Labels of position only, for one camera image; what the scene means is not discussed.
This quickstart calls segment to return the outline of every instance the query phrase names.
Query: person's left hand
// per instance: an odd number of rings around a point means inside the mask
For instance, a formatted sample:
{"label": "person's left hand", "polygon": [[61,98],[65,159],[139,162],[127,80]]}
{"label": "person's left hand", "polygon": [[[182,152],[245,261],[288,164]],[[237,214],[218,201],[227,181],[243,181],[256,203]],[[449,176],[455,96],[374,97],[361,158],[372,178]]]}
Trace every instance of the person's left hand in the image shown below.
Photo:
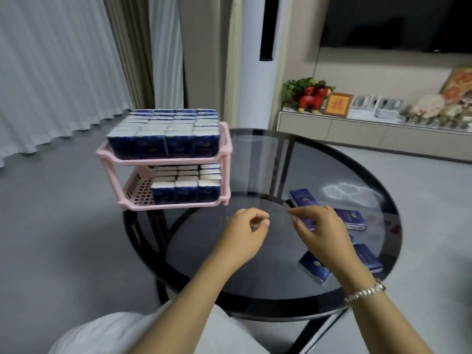
{"label": "person's left hand", "polygon": [[230,274],[254,257],[268,232],[268,213],[258,208],[242,208],[231,216],[212,255]]}

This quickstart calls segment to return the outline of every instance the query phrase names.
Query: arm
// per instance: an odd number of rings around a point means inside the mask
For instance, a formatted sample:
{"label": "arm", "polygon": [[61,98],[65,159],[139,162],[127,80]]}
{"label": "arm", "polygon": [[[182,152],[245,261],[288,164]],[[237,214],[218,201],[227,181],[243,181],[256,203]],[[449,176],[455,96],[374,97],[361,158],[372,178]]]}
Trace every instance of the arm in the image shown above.
{"label": "arm", "polygon": [[[369,270],[357,257],[343,221],[326,206],[291,208],[295,230],[314,256],[339,280],[347,295],[375,286]],[[310,231],[299,218],[313,219]],[[361,297],[352,309],[370,354],[432,354],[385,293]]]}
{"label": "arm", "polygon": [[129,354],[193,353],[223,285],[256,255],[268,226],[268,213],[256,208],[230,217],[213,252]]}

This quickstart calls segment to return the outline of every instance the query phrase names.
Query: glass tabletop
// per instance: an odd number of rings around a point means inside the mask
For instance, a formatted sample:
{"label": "glass tabletop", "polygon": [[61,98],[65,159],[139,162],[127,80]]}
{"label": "glass tabletop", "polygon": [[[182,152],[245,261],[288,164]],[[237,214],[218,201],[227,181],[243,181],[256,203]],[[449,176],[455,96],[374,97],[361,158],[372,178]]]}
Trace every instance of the glass tabletop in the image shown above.
{"label": "glass tabletop", "polygon": [[282,321],[325,316],[344,307],[344,292],[331,276],[315,282],[298,264],[307,251],[286,209],[288,191],[308,189],[321,205],[358,210],[365,231],[349,230],[366,244],[385,279],[401,248],[397,208],[379,181],[341,152],[292,134],[233,129],[231,199],[228,206],[125,212],[128,235],[156,276],[180,291],[212,250],[229,216],[257,207],[270,228],[257,255],[223,288],[217,304],[232,315]]}

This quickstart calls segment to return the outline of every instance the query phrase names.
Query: hand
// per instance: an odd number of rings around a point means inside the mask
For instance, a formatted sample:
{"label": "hand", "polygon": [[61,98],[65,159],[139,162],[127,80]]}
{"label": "hand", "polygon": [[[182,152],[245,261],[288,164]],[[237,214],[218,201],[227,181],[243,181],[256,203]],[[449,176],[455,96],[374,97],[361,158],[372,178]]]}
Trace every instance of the hand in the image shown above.
{"label": "hand", "polygon": [[[361,263],[343,220],[333,208],[312,205],[290,208],[287,212],[292,215],[295,230],[308,250],[336,277]],[[313,220],[315,231],[310,231],[300,218]]]}
{"label": "hand", "polygon": [[267,235],[268,213],[258,208],[242,208],[231,216],[212,255],[230,275],[254,257]]}

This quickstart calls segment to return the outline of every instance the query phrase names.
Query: person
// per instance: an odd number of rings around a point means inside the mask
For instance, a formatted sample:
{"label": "person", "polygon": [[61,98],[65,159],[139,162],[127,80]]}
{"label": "person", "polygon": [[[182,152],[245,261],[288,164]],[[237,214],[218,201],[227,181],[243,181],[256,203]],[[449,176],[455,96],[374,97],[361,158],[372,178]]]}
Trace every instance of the person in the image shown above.
{"label": "person", "polygon": [[[432,353],[384,291],[352,297],[378,283],[357,257],[345,225],[333,208],[314,205],[290,208],[288,213],[310,252],[336,276],[346,295],[354,298],[350,305],[370,354]],[[300,218],[314,220],[315,231],[310,231]],[[231,275],[256,255],[269,225],[268,213],[257,208],[240,209],[228,219],[214,250],[194,277],[159,313],[144,320],[126,319],[120,329],[113,325],[116,315],[100,324],[88,323],[56,342],[50,353],[80,353],[86,347],[88,353],[267,354],[214,304]],[[129,327],[134,328],[132,335],[128,335]],[[109,343],[105,348],[101,343],[104,337],[114,345]]]}

